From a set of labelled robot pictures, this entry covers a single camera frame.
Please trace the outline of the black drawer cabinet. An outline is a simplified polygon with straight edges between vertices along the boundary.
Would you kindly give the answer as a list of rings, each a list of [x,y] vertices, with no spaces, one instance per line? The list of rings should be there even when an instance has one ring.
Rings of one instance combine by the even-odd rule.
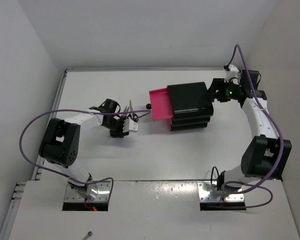
[[[204,82],[168,85],[173,109],[173,131],[204,129],[214,114],[211,102],[202,100],[207,91]]]

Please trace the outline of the pink top drawer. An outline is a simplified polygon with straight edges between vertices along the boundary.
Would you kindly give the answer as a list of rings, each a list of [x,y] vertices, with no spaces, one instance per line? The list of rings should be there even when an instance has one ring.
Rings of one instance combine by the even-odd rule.
[[[154,121],[171,119],[174,116],[168,88],[149,91],[152,118]]]

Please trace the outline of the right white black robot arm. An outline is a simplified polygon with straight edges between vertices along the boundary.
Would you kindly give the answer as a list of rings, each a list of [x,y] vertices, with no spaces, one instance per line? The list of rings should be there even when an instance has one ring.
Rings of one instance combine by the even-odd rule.
[[[206,103],[238,101],[252,137],[240,165],[218,175],[218,191],[235,193],[241,186],[256,181],[250,187],[253,190],[266,180],[280,179],[292,150],[291,141],[283,138],[281,130],[270,116],[266,93],[258,89],[259,77],[257,71],[244,70],[238,83],[233,82],[234,77],[214,78],[203,94],[202,99]]]

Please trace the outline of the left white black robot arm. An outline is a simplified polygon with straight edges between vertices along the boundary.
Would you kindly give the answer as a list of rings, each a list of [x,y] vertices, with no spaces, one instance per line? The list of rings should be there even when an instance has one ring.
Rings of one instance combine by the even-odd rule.
[[[87,112],[60,119],[52,118],[39,147],[39,156],[57,166],[66,175],[68,182],[79,188],[85,188],[92,182],[91,175],[77,160],[80,136],[93,128],[104,127],[112,138],[129,135],[125,128],[126,116],[120,116],[119,103],[106,99],[100,106],[91,107]]]

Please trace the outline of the white front platform board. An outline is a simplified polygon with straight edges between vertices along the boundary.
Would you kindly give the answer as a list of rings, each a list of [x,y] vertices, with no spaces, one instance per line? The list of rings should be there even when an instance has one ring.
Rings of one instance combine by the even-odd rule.
[[[107,211],[64,211],[59,182],[26,184],[12,240],[297,240],[299,234],[280,181],[263,207],[202,211],[195,182],[117,181]]]

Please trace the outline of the small metal wrench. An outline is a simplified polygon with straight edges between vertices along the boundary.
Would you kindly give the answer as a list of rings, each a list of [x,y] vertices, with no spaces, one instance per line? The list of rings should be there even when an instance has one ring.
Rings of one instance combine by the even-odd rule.
[[[90,238],[93,235],[92,231],[89,231],[83,238],[82,240],[87,240],[88,238]]]

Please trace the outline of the yellow handled pliers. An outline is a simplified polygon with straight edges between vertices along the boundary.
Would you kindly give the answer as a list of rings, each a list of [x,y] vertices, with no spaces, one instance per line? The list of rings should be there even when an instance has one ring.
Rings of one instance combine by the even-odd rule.
[[[129,106],[125,106],[124,110],[122,111],[122,114],[120,115],[120,118],[121,119],[126,119],[127,118],[127,115],[128,115],[128,111],[129,111]]]

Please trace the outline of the black handled scissors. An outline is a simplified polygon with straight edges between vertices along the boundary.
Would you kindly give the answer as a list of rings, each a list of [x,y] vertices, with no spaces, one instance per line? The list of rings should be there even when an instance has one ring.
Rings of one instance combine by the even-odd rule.
[[[127,117],[129,119],[131,119],[132,121],[134,121],[135,123],[137,123],[139,121],[139,117],[138,117],[138,115],[133,110],[133,105],[132,105],[132,101],[131,100],[129,101],[128,110],[130,111],[130,113],[127,115]]]

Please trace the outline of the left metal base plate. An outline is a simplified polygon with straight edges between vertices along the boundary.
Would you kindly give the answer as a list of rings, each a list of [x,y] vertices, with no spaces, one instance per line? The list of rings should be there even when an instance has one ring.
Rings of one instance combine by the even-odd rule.
[[[106,203],[110,197],[112,183],[110,181],[99,182],[88,186],[76,186],[68,183],[65,195],[65,203]]]

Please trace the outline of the metal base plate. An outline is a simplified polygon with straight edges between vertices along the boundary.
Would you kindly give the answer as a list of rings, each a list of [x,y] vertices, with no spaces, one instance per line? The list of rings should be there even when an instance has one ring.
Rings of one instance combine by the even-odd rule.
[[[239,189],[239,194],[228,194],[223,191],[218,191],[208,180],[198,181],[197,188],[199,202],[201,204],[245,202],[244,195],[241,194],[242,189]]]
[[[110,181],[99,182],[88,186],[76,186],[68,183],[65,195],[65,203],[106,203],[110,197],[112,183]]]

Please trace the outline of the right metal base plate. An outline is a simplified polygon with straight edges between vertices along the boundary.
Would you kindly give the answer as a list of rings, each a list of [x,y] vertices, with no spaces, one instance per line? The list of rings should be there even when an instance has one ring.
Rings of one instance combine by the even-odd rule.
[[[218,191],[208,180],[198,181],[197,188],[199,202],[201,204],[245,202],[244,195],[241,194],[242,189],[239,189],[239,194],[228,194],[223,191]]]

